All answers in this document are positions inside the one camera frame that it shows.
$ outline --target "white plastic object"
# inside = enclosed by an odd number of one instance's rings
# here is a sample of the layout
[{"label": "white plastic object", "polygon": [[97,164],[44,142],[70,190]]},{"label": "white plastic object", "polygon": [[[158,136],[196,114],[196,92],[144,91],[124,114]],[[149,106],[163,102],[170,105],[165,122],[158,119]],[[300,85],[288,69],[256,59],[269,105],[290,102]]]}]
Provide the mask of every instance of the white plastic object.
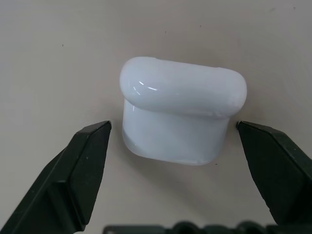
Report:
[{"label": "white plastic object", "polygon": [[134,154],[188,165],[215,159],[229,119],[244,105],[241,74],[137,57],[120,74],[123,139]]}]

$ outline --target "white table surface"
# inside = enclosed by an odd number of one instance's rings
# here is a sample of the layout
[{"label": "white table surface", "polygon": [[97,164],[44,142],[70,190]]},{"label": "white table surface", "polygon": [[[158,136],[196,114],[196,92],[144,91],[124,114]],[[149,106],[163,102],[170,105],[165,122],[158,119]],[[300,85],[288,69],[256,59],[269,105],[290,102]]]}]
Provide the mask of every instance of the white table surface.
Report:
[{"label": "white table surface", "polygon": [[[234,123],[279,129],[312,155],[311,9],[310,0],[2,0],[0,227],[73,134],[103,120],[113,129],[84,233],[180,220],[273,223]],[[127,150],[118,77],[135,56],[224,67],[245,77],[247,101],[215,161],[191,167]]]}]

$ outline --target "black plastic part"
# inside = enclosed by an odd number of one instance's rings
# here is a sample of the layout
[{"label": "black plastic part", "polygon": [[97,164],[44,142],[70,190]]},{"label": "black plastic part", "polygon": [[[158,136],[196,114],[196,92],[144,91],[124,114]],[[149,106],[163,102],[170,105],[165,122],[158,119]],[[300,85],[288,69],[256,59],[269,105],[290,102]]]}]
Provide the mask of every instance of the black plastic part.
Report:
[{"label": "black plastic part", "polygon": [[277,224],[312,224],[312,160],[283,132],[237,125],[253,180]]},{"label": "black plastic part", "polygon": [[166,234],[161,226],[107,226],[104,234]]},{"label": "black plastic part", "polygon": [[254,222],[243,222],[236,228],[237,233],[242,234],[267,234],[267,230]]},{"label": "black plastic part", "polygon": [[312,226],[296,225],[296,226],[268,226],[268,234],[311,234]]},{"label": "black plastic part", "polygon": [[101,184],[111,123],[77,132],[42,170],[0,234],[73,234],[89,223]]},{"label": "black plastic part", "polygon": [[206,226],[203,231],[205,234],[234,234],[234,231],[221,225]]},{"label": "black plastic part", "polygon": [[170,234],[201,234],[202,230],[191,222],[181,222],[176,224]]}]

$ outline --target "glossy white surface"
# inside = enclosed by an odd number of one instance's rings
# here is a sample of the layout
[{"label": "glossy white surface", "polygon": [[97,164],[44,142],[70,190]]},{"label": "glossy white surface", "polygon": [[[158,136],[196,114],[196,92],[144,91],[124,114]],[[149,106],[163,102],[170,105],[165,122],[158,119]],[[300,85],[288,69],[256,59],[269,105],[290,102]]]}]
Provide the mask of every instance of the glossy white surface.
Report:
[{"label": "glossy white surface", "polygon": [[188,165],[215,159],[229,118],[243,106],[242,75],[150,57],[123,66],[123,138],[136,155]]}]

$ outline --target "white background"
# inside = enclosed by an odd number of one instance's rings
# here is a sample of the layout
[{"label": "white background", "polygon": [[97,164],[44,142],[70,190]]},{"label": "white background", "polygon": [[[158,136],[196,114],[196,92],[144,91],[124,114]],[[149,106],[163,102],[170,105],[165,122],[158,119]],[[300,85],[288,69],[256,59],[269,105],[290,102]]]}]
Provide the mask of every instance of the white background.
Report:
[{"label": "white background", "polygon": [[[312,155],[311,9],[310,0],[2,0],[0,227],[73,134],[103,120],[113,129],[86,234],[106,224],[273,223],[234,123],[279,129]],[[247,101],[215,161],[190,167],[126,149],[118,77],[135,56],[245,77]]]}]

